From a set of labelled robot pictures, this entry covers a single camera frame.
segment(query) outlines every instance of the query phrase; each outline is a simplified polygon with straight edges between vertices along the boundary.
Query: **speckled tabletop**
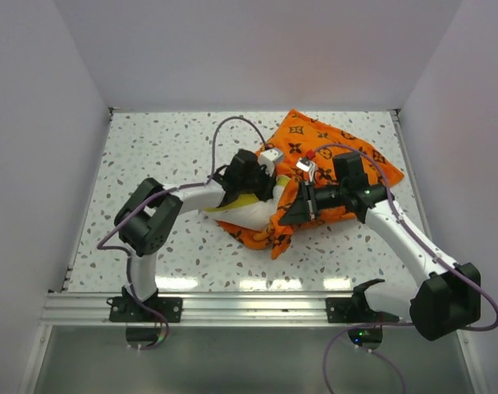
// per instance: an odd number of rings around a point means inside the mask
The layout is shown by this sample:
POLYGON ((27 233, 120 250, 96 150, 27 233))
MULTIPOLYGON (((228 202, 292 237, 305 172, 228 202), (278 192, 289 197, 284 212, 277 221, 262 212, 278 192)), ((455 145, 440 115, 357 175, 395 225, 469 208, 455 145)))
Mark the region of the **speckled tabletop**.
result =
MULTIPOLYGON (((243 112, 269 137, 286 112, 243 112)), ((400 142, 388 112, 306 112, 375 145, 406 172, 400 142)), ((240 112, 115 113, 88 216, 67 283, 70 292, 117 292, 125 283, 123 253, 97 251, 97 242, 129 194, 148 176, 161 183, 202 181, 210 171, 215 125, 240 112)), ((218 138, 217 163, 229 163, 239 148, 259 141, 240 121, 218 138)), ((422 228, 408 177, 393 188, 405 212, 422 228)), ((119 243, 117 237, 111 243, 119 243)), ((160 291, 331 291, 382 277, 392 286, 413 279, 387 244, 358 221, 296 233, 277 260, 269 250, 248 250, 203 213, 178 217, 158 252, 160 291)))

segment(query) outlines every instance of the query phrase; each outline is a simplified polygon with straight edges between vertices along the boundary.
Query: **cable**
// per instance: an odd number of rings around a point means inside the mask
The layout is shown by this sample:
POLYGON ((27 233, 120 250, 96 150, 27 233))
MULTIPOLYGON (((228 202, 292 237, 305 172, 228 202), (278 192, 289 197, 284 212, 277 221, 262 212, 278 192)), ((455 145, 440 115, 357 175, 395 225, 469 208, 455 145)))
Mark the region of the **cable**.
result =
MULTIPOLYGON (((322 371, 323 371, 323 380, 325 381, 325 385, 327 386, 327 389, 331 394, 335 394, 334 390, 332 390, 331 383, 329 382, 329 375, 327 373, 327 358, 329 356, 329 350, 331 350, 332 345, 336 340, 344 335, 345 333, 355 330, 355 329, 365 329, 365 328, 374 328, 377 326, 393 326, 393 327, 410 327, 412 326, 412 323, 363 323, 363 324, 355 324, 354 326, 350 326, 345 328, 344 330, 338 332, 330 341, 327 343, 327 346, 325 347, 325 350, 323 351, 323 360, 322 360, 322 371)), ((362 349, 366 352, 370 352, 372 355, 375 355, 376 357, 384 360, 387 362, 396 372, 396 374, 399 376, 400 381, 402 383, 402 392, 405 394, 407 392, 407 383, 405 381, 404 375, 400 371, 400 369, 385 355, 382 353, 379 353, 377 351, 369 349, 365 349, 363 347, 359 347, 359 349, 362 349)))
POLYGON ((168 337, 168 334, 170 332, 169 324, 167 319, 160 314, 158 311, 149 308, 147 305, 145 305, 137 296, 135 293, 135 288, 134 284, 132 283, 132 276, 130 273, 131 270, 131 261, 132 261, 132 252, 130 252, 125 246, 120 246, 120 245, 106 245, 107 242, 115 236, 135 215, 137 215, 139 212, 143 211, 144 207, 146 207, 148 204, 150 204, 152 201, 155 199, 158 199, 159 197, 162 197, 163 195, 166 195, 168 193, 172 193, 174 191, 178 190, 183 190, 183 189, 189 189, 192 187, 201 187, 205 186, 210 181, 212 180, 212 177, 214 176, 214 172, 216 171, 216 139, 217 135, 219 134, 220 129, 222 126, 227 123, 228 121, 233 121, 233 120, 239 120, 239 121, 244 121, 245 123, 248 123, 250 126, 254 128, 256 133, 258 133, 259 138, 261 138, 263 145, 267 147, 267 141, 265 140, 265 137, 263 137, 263 134, 261 131, 258 129, 256 125, 254 125, 250 120, 245 119, 244 117, 228 117, 227 119, 223 119, 221 122, 216 127, 216 130, 214 131, 214 135, 212 137, 212 170, 210 171, 210 175, 208 176, 207 180, 205 182, 196 182, 196 183, 188 183, 184 184, 181 186, 175 186, 167 190, 162 190, 158 193, 155 193, 148 197, 145 201, 143 201, 140 205, 137 206, 128 216, 126 216, 125 219, 123 219, 117 226, 115 226, 108 234, 106 234, 102 240, 96 245, 96 249, 98 250, 120 250, 121 252, 126 253, 126 280, 129 283, 130 286, 130 293, 132 294, 132 298, 134 299, 135 303, 139 305, 142 309, 148 311, 149 313, 153 314, 157 318, 159 318, 160 322, 162 324, 165 324, 167 327, 167 331, 165 332, 165 335, 163 337, 160 337, 158 341, 155 343, 145 346, 145 347, 138 347, 138 350, 148 350, 148 349, 153 349, 155 347, 158 347, 162 342, 165 341, 165 339, 168 337))
MULTIPOLYGON (((335 146, 338 148, 343 148, 343 149, 348 149, 352 152, 358 153, 360 156, 363 158, 367 159, 380 173, 381 177, 383 178, 384 181, 384 186, 386 187, 386 193, 387 193, 387 200, 389 201, 389 206, 391 207, 392 213, 395 215, 396 219, 400 222, 401 226, 407 231, 409 236, 413 238, 413 240, 418 243, 431 257, 432 259, 435 259, 442 267, 447 269, 450 273, 455 275, 457 278, 459 278, 462 282, 466 283, 468 286, 471 286, 474 290, 476 290, 478 293, 480 293, 493 307, 495 310, 495 322, 488 326, 484 327, 472 327, 472 328, 463 328, 463 330, 467 331, 477 331, 477 332, 484 332, 484 331, 490 331, 492 329, 495 329, 498 327, 498 305, 496 304, 496 301, 493 300, 493 298, 485 291, 483 290, 477 283, 473 282, 471 279, 465 277, 461 273, 457 272, 454 268, 452 268, 449 264, 447 264, 441 257, 437 256, 434 250, 429 248, 427 244, 411 229, 411 227, 405 222, 403 217, 400 215, 398 210, 396 209, 394 199, 393 199, 393 194, 391 193, 391 185, 389 184, 389 179, 387 178, 387 175, 385 172, 381 169, 381 167, 372 159, 370 156, 368 156, 366 153, 353 148, 351 146, 345 145, 345 144, 337 144, 337 143, 332 143, 332 144, 325 144, 322 146, 318 146, 315 150, 314 153, 318 152, 321 149, 325 148, 330 148, 331 146, 335 146)), ((345 332, 348 332, 350 330, 356 329, 356 328, 370 328, 370 327, 376 327, 376 326, 394 326, 394 327, 409 327, 413 326, 412 323, 375 323, 375 324, 359 324, 355 326, 351 326, 349 328, 346 328, 344 331, 339 332, 336 334, 328 343, 325 351, 323 352, 323 362, 322 362, 322 371, 323 371, 323 379, 325 380, 325 384, 327 386, 327 389, 331 394, 335 394, 335 392, 332 390, 331 384, 329 382, 329 378, 327 375, 327 356, 329 354, 329 350, 331 349, 332 344, 338 339, 341 335, 343 335, 345 332)), ((389 360, 386 356, 384 356, 382 353, 373 351, 372 354, 376 355, 377 357, 381 358, 382 360, 386 361, 393 369, 396 371, 398 376, 400 377, 400 381, 402 382, 402 392, 406 393, 407 392, 407 385, 405 383, 404 376, 402 375, 401 371, 396 367, 391 360, 389 360)))

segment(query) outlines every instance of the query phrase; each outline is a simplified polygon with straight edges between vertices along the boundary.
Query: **orange fabric with black pattern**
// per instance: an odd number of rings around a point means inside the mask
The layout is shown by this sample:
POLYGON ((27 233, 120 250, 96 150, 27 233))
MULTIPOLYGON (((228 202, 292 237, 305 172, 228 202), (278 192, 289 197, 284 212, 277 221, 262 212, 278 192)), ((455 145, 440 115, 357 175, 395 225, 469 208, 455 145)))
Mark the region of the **orange fabric with black pattern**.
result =
MULTIPOLYGON (((304 157, 309 150, 315 150, 320 145, 334 142, 359 149, 373 158, 386 174, 391 186, 400 182, 404 177, 404 174, 398 168, 389 163, 368 142, 346 131, 306 117, 303 113, 292 109, 274 135, 267 141, 269 148, 278 148, 285 154, 285 160, 276 167, 277 175, 287 175, 291 178, 283 191, 276 213, 270 217, 267 229, 258 232, 225 222, 219 222, 220 226, 250 249, 262 250, 270 246, 271 257, 275 259, 287 250, 294 231, 300 228, 312 228, 324 223, 355 218, 353 213, 348 213, 344 207, 339 207, 325 209, 316 221, 304 223, 300 226, 280 226, 278 224, 280 218, 294 202, 298 193, 299 182, 304 176, 304 172, 296 168, 298 159, 304 157)), ((264 147, 262 146, 257 154, 263 150, 264 147)), ((316 154, 313 161, 318 165, 315 176, 318 185, 323 186, 336 181, 332 158, 337 154, 347 152, 349 152, 348 149, 330 147, 322 149, 316 154)), ((369 183, 371 185, 378 183, 381 176, 377 169, 366 159, 363 158, 362 160, 369 183)))

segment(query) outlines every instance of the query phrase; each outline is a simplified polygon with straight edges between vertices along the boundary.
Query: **robotic arm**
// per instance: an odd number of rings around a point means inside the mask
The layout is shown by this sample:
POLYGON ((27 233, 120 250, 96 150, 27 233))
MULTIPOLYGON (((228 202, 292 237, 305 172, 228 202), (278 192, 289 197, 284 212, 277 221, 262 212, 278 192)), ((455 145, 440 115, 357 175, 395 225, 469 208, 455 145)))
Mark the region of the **robotic arm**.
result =
MULTIPOLYGON (((119 237, 134 250, 130 275, 139 300, 146 303, 157 298, 158 289, 154 281, 156 252, 166 242, 179 214, 221 207, 235 201, 243 193, 254 193, 260 200, 267 201, 272 198, 272 189, 276 184, 275 166, 282 159, 283 153, 278 149, 266 150, 259 158, 255 153, 241 149, 224 173, 216 172, 205 186, 165 194, 148 205, 155 209, 152 216, 143 210, 131 218, 119 231, 119 237)), ((313 177, 316 164, 308 158, 299 160, 298 167, 308 173, 310 181, 300 182, 296 200, 280 224, 308 222, 323 209, 343 205, 387 242, 404 261, 418 287, 416 294, 413 286, 393 290, 387 287, 385 281, 378 279, 356 286, 353 299, 358 313, 381 311, 411 320, 423 337, 430 341, 478 321, 480 294, 434 261, 423 246, 409 236, 400 219, 403 218, 405 225, 446 264, 479 285, 478 270, 471 263, 456 263, 407 217, 396 217, 391 203, 399 215, 404 215, 402 208, 396 201, 388 199, 384 185, 369 185, 359 154, 336 156, 333 165, 340 184, 315 187, 313 177)), ((115 224, 122 222, 149 196, 169 188, 153 178, 144 180, 117 214, 115 224)))

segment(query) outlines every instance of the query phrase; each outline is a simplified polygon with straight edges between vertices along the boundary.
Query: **folded fabric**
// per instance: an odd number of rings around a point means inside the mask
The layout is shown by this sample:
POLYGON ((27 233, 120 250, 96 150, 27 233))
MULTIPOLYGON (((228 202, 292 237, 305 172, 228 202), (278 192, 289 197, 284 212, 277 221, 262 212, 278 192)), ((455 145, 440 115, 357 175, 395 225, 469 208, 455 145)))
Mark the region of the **folded fabric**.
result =
MULTIPOLYGON (((400 182, 404 177, 404 174, 398 168, 389 163, 387 159, 368 142, 361 140, 346 131, 311 119, 292 109, 274 135, 267 142, 269 148, 278 148, 284 153, 285 160, 277 165, 276 173, 278 176, 288 176, 290 181, 286 183, 284 188, 282 187, 281 190, 278 190, 278 194, 276 194, 275 191, 274 199, 269 200, 268 204, 255 205, 251 208, 250 205, 258 203, 257 199, 254 200, 253 197, 252 199, 249 198, 249 200, 247 200, 246 196, 241 196, 240 199, 244 199, 244 202, 237 201, 230 207, 224 207, 224 209, 217 210, 213 209, 213 212, 210 212, 210 216, 216 218, 221 227, 246 247, 262 250, 270 246, 272 259, 276 259, 281 253, 287 250, 291 242, 292 234, 299 229, 317 227, 324 223, 355 218, 353 213, 346 212, 344 207, 339 207, 325 209, 317 220, 300 226, 292 227, 278 224, 280 218, 294 202, 295 197, 298 194, 299 182, 304 178, 304 172, 296 168, 298 159, 304 157, 309 150, 315 150, 320 145, 333 142, 359 149, 372 157, 385 172, 392 186, 400 182), (238 224, 243 224, 244 221, 240 220, 242 217, 246 218, 246 226, 231 223, 236 222, 238 224)), ((265 148, 262 146, 257 154, 264 149, 265 148)), ((349 152, 349 150, 330 147, 321 149, 316 154, 313 161, 318 165, 315 176, 317 184, 327 185, 336 183, 332 158, 337 154, 346 152, 349 152)), ((377 169, 365 159, 363 159, 363 167, 368 175, 370 184, 373 185, 381 181, 380 173, 378 173, 377 169)), ((283 186, 284 179, 285 178, 281 177, 280 186, 283 186)))

